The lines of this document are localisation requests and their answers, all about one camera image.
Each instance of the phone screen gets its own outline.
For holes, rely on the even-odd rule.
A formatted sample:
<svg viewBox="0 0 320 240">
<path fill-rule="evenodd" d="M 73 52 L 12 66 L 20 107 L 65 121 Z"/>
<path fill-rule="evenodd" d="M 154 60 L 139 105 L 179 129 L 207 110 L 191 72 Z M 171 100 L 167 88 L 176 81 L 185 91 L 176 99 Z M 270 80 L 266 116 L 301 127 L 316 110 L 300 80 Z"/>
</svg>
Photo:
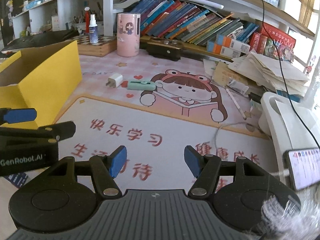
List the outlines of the phone screen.
<svg viewBox="0 0 320 240">
<path fill-rule="evenodd" d="M 288 152 L 292 182 L 296 190 L 320 181 L 319 149 L 292 150 Z"/>
</svg>

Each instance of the wooden chessboard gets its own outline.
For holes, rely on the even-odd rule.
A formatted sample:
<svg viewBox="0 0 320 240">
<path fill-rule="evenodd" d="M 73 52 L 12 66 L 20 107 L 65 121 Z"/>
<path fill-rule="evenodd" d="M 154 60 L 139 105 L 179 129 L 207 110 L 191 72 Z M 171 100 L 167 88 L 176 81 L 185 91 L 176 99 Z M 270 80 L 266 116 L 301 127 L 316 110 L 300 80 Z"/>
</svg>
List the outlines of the wooden chessboard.
<svg viewBox="0 0 320 240">
<path fill-rule="evenodd" d="M 115 36 L 99 35 L 98 42 L 91 44 L 89 36 L 76 36 L 71 39 L 77 41 L 80 55 L 104 57 L 117 49 L 117 38 Z"/>
</svg>

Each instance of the red bottle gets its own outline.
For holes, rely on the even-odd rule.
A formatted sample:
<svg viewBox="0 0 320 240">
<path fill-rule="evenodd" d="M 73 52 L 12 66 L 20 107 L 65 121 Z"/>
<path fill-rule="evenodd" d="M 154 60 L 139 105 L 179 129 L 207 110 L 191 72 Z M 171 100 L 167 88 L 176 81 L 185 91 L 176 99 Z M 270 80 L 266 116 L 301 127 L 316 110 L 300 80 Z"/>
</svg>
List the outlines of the red bottle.
<svg viewBox="0 0 320 240">
<path fill-rule="evenodd" d="M 89 12 L 89 10 L 90 10 L 90 8 L 86 7 L 86 8 L 84 8 L 84 10 L 85 10 L 85 15 L 84 15 L 84 17 L 85 17 L 85 32 L 89 33 L 89 24 L 90 24 L 90 12 Z"/>
</svg>

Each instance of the yellow box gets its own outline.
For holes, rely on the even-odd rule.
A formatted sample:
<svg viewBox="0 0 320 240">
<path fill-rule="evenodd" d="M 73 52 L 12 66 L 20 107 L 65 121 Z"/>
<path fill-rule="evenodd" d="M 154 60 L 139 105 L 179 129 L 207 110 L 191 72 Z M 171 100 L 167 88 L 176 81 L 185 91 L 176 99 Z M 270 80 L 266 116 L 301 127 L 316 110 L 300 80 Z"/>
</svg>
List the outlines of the yellow box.
<svg viewBox="0 0 320 240">
<path fill-rule="evenodd" d="M 76 41 L 17 52 L 0 64 L 0 108 L 34 108 L 37 118 L 4 126 L 37 129 L 52 124 L 81 79 Z"/>
</svg>

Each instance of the pen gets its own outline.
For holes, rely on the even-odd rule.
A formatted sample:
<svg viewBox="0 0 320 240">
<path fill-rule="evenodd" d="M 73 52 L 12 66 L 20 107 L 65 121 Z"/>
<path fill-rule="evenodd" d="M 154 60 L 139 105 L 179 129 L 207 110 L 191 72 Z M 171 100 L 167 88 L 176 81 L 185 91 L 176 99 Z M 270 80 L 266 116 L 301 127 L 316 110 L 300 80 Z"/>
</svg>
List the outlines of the pen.
<svg viewBox="0 0 320 240">
<path fill-rule="evenodd" d="M 231 97 L 232 101 L 235 103 L 236 108 L 238 109 L 238 111 L 240 112 L 240 114 L 242 115 L 243 119 L 247 120 L 247 117 L 245 116 L 244 112 L 242 111 L 242 109 L 240 108 L 238 102 L 236 101 L 236 99 L 233 97 L 233 95 L 231 94 L 229 89 L 226 89 L 228 95 Z"/>
</svg>

